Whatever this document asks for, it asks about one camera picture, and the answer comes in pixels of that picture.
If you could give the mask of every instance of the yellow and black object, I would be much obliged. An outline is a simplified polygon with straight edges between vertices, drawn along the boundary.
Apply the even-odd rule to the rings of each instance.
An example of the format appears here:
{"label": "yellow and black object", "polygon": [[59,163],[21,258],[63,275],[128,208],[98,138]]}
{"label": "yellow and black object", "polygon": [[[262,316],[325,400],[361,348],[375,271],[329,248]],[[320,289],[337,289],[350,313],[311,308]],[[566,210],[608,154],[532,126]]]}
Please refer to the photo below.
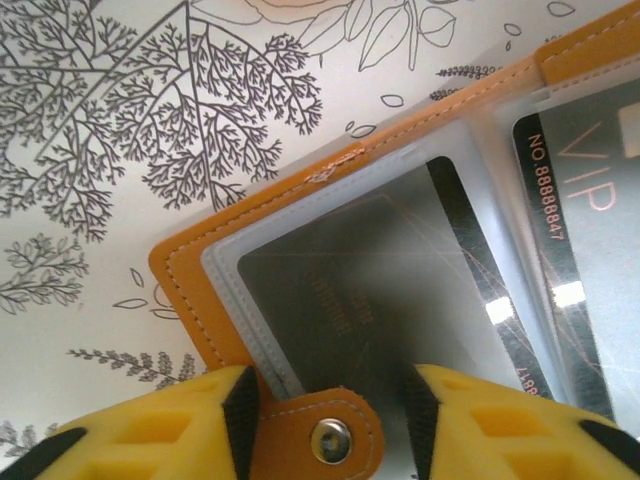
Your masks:
{"label": "yellow and black object", "polygon": [[[248,480],[258,397],[251,367],[225,367],[69,423],[0,480]],[[427,365],[405,402],[419,480],[640,478],[640,444],[593,413]]]}
{"label": "yellow and black object", "polygon": [[1,480],[248,480],[259,393],[227,367],[75,420]]}

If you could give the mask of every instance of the orange leather card holder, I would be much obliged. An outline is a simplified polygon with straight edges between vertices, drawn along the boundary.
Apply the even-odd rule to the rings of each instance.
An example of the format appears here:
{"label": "orange leather card holder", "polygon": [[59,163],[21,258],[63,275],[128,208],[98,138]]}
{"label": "orange leather card holder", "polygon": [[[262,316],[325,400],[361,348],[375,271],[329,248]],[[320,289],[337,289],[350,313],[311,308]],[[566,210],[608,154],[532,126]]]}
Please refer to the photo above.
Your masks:
{"label": "orange leather card holder", "polygon": [[[268,186],[245,200],[163,241],[150,265],[209,369],[250,365],[254,360],[203,269],[204,250],[285,207],[326,188],[475,108],[524,96],[545,86],[574,82],[585,74],[640,52],[640,0],[540,48],[395,125]],[[380,464],[384,438],[373,409],[344,388],[276,402],[263,381],[263,405],[252,478],[368,478]],[[353,435],[353,451],[339,465],[319,462],[309,436],[322,418],[339,418]]]}

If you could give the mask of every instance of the card holder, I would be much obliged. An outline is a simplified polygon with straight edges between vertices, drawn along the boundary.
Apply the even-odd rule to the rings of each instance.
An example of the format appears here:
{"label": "card holder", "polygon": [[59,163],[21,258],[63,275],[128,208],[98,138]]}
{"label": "card holder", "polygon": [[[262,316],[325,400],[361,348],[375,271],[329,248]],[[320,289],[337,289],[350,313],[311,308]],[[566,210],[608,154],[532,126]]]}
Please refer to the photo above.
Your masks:
{"label": "card holder", "polygon": [[[541,261],[540,232],[512,127],[563,95],[582,95],[568,85],[603,89],[614,76],[621,81],[640,50],[638,12],[636,1],[158,245],[151,268],[208,367],[256,364],[263,410],[282,406],[278,415],[287,425],[287,402],[306,405],[296,409],[302,415],[307,407],[324,408],[327,402],[313,399],[321,393],[313,392],[344,385],[355,393],[335,388],[336,402],[341,396],[364,396],[376,413],[362,407],[360,418],[373,428],[358,431],[369,432],[367,438],[378,445],[384,431],[387,440],[380,478],[391,471],[394,478],[398,472],[402,478],[413,473],[405,433],[393,429],[402,424],[401,400],[383,400],[393,398],[395,362],[401,360],[441,363],[620,417],[618,384],[608,391],[613,377],[603,380],[592,328],[584,337],[590,335],[587,344],[595,346],[586,362],[589,376],[580,369],[582,357],[567,357],[554,304],[558,285],[550,283]],[[626,115],[635,118],[633,109]],[[633,142],[627,144],[634,151]],[[372,218],[385,219],[387,227]],[[441,270],[437,262],[425,266],[424,258],[416,260],[426,256],[416,251],[425,242],[418,238],[424,229],[430,229],[429,242],[441,242],[430,245],[433,259],[444,265]],[[358,241],[362,237],[370,240],[367,245]],[[342,241],[347,238],[355,246]],[[404,253],[404,260],[389,260],[390,252]],[[377,257],[355,263],[333,258],[355,253],[384,253],[386,263]],[[573,293],[565,288],[566,295],[580,293],[578,281],[564,282],[574,288]],[[404,319],[409,333],[394,328],[398,322],[389,326],[394,318]],[[420,322],[412,323],[415,318],[431,322],[430,343]],[[419,349],[397,347],[403,342],[429,348],[420,357]],[[340,362],[351,370],[341,369]],[[375,368],[380,378],[361,365]],[[594,382],[598,375],[599,383]],[[581,389],[585,379],[588,388]],[[625,428],[626,417],[620,418]],[[309,478],[369,476],[382,461],[382,449],[374,449],[371,457],[360,450],[365,445],[354,444],[355,455],[346,465],[327,469],[310,461],[305,472]],[[307,458],[304,445],[296,448],[300,458]],[[268,455],[258,456],[265,468],[277,471]]]}

